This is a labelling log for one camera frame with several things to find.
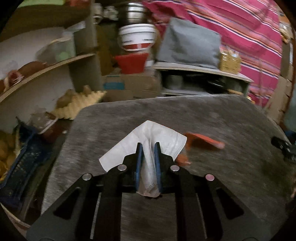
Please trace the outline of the orange snack packet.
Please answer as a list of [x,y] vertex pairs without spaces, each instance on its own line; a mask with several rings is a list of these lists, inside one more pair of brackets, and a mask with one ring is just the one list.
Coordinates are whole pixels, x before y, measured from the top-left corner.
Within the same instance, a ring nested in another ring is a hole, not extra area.
[[187,138],[185,146],[175,159],[175,163],[179,166],[188,166],[191,164],[187,155],[191,148],[205,150],[222,150],[225,148],[224,142],[214,140],[199,133],[186,132],[184,135]]

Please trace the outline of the white face mask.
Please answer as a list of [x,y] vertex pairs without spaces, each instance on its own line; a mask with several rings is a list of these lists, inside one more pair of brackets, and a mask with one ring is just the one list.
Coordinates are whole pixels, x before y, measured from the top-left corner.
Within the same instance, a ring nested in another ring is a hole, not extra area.
[[184,148],[187,137],[171,128],[147,120],[111,148],[99,159],[99,162],[107,172],[122,164],[125,156],[135,153],[137,144],[141,143],[144,161],[140,173],[138,194],[156,198],[160,195],[154,162],[154,145],[157,142],[160,144],[161,152],[175,160]]

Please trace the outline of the dark blue plastic crate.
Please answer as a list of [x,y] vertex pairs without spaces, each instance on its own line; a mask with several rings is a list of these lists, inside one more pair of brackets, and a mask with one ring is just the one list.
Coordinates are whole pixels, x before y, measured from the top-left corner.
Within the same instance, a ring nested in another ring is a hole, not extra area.
[[1,181],[1,203],[12,209],[22,208],[26,191],[36,169],[50,157],[51,143],[33,126],[20,122],[14,129],[19,134],[20,153],[3,181]]

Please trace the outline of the yellow egg tray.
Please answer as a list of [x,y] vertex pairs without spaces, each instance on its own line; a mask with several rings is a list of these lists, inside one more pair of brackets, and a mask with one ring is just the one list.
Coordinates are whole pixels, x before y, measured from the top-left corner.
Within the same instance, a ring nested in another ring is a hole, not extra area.
[[100,103],[106,94],[107,91],[92,91],[88,95],[77,93],[66,107],[56,108],[51,114],[58,119],[74,120],[82,109]]

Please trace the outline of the red striped hanging cloth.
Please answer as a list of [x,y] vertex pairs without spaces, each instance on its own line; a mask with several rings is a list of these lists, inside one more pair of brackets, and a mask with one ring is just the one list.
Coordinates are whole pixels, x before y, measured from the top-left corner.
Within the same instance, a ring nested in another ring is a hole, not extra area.
[[143,1],[163,34],[171,17],[220,34],[222,47],[240,54],[241,73],[253,80],[249,96],[265,106],[280,75],[282,39],[274,1]]

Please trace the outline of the white side table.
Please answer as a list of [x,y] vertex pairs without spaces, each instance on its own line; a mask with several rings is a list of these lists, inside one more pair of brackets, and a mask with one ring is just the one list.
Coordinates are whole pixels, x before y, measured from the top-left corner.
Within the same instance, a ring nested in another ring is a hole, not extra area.
[[241,73],[193,65],[156,62],[152,67],[160,77],[164,96],[225,93],[247,96],[253,82]]

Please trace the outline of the red plastic basin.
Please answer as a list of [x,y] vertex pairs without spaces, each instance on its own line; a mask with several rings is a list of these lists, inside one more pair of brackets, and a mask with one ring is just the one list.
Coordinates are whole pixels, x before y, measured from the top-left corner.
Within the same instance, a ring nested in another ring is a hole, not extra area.
[[122,74],[137,74],[144,72],[148,53],[132,53],[115,56]]

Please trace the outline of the wooden shelf unit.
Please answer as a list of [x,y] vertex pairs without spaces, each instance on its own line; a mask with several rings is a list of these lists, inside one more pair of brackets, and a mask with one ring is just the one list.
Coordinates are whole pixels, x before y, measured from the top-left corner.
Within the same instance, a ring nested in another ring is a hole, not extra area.
[[102,90],[94,1],[20,4],[1,31],[1,129],[51,111],[69,89]]

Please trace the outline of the white plastic bucket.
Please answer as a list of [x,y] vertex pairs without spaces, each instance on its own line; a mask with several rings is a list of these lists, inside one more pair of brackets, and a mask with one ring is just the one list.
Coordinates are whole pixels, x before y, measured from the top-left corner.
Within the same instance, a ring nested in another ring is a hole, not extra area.
[[132,24],[119,28],[117,41],[124,51],[137,52],[151,48],[156,35],[152,24]]

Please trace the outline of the steel stock pot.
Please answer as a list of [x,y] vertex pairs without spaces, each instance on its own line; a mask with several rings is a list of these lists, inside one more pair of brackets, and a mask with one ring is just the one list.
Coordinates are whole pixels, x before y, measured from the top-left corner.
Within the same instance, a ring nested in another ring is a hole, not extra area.
[[147,23],[147,8],[142,3],[127,3],[118,9],[118,19],[126,25]]

